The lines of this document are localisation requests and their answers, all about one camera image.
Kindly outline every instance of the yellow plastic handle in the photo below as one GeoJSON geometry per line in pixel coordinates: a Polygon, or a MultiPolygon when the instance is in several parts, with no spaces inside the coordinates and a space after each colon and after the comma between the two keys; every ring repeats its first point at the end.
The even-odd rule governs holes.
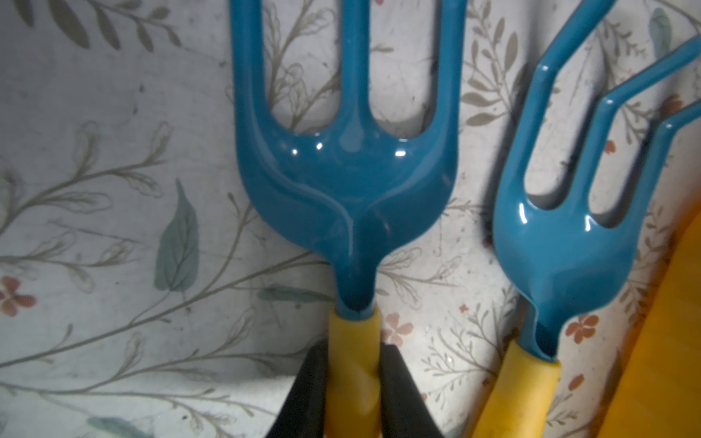
{"type": "Polygon", "coordinates": [[[701,212],[683,233],[599,438],[701,437],[701,212]]]}
{"type": "Polygon", "coordinates": [[[380,312],[348,321],[331,309],[325,434],[328,438],[380,435],[380,312]]]}
{"type": "Polygon", "coordinates": [[[472,438],[542,437],[561,370],[512,341],[472,438]]]}

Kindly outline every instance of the gray vine pattern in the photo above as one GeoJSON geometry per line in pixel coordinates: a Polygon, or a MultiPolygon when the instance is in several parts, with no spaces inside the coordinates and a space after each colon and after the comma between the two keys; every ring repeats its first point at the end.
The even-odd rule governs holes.
{"type": "MultiPolygon", "coordinates": [[[[61,436],[263,437],[291,376],[324,335],[334,302],[328,263],[270,230],[236,175],[228,8],[215,3],[13,0],[0,9],[5,41],[27,41],[18,39],[24,45],[8,65],[34,50],[27,47],[43,50],[20,76],[0,72],[10,102],[0,104],[2,114],[25,115],[12,118],[18,126],[2,122],[0,436],[37,436],[41,426],[29,415],[46,412],[61,436]],[[44,58],[50,62],[36,64],[44,58]],[[33,76],[66,74],[61,68],[73,81],[66,90],[33,76]],[[94,71],[105,77],[99,85],[94,71]]],[[[620,0],[580,49],[581,64],[558,77],[551,108],[584,106],[591,84],[611,89],[701,34],[701,9],[681,4],[620,0]]],[[[573,5],[554,6],[553,29],[573,5]]],[[[433,103],[412,81],[430,81],[435,56],[423,56],[421,36],[394,25],[406,20],[413,29],[431,8],[373,0],[371,94],[415,95],[410,111],[372,105],[397,135],[417,135],[430,122],[433,103]]],[[[264,1],[268,105],[291,130],[315,132],[333,119],[340,18],[330,0],[264,1]]],[[[523,318],[491,247],[484,195],[537,58],[522,21],[506,0],[469,2],[457,187],[436,226],[378,270],[382,339],[401,347],[447,437],[474,425],[523,318]]],[[[700,64],[656,96],[625,104],[603,165],[625,165],[651,123],[701,97],[700,64]]],[[[567,141],[551,128],[546,121],[541,129],[546,142],[567,141]]],[[[692,138],[677,142],[665,173],[685,175],[685,184],[697,184],[685,167],[699,158],[685,148],[692,138]]],[[[605,172],[619,173],[612,169],[605,172]]],[[[660,182],[618,298],[566,324],[546,437],[595,436],[601,425],[626,336],[644,320],[683,208],[670,181],[660,182]]]]}

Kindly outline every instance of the orange flower print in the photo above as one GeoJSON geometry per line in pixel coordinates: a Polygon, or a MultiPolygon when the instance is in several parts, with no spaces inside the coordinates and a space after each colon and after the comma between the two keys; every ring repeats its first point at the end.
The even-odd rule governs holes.
{"type": "Polygon", "coordinates": [[[611,155],[612,153],[615,152],[615,143],[613,140],[608,140],[606,142],[606,146],[604,147],[604,152],[606,152],[606,155],[611,155]]]}
{"type": "Polygon", "coordinates": [[[591,338],[592,336],[594,336],[594,334],[597,332],[594,326],[596,326],[597,324],[599,324],[598,316],[585,313],[584,315],[579,317],[577,322],[573,322],[569,326],[567,326],[565,335],[574,335],[575,343],[582,343],[582,341],[584,341],[584,338],[591,338]]]}
{"type": "Polygon", "coordinates": [[[20,281],[14,277],[2,277],[0,279],[0,310],[7,316],[17,315],[17,306],[30,308],[36,304],[36,299],[32,295],[16,294],[20,281]]]}
{"type": "Polygon", "coordinates": [[[385,322],[391,327],[390,329],[383,329],[380,332],[382,341],[386,343],[393,343],[397,347],[401,347],[404,341],[400,335],[406,336],[414,330],[414,325],[410,322],[406,324],[399,325],[399,313],[391,313],[385,318],[385,322]]]}
{"type": "Polygon", "coordinates": [[[567,389],[569,389],[570,391],[574,391],[575,389],[579,388],[582,383],[584,383],[584,374],[575,376],[575,378],[572,379],[570,384],[567,385],[567,389]]]}
{"type": "Polygon", "coordinates": [[[660,117],[667,118],[672,114],[679,112],[679,110],[684,106],[684,102],[681,101],[679,95],[674,93],[662,102],[662,108],[660,108],[660,117]]]}

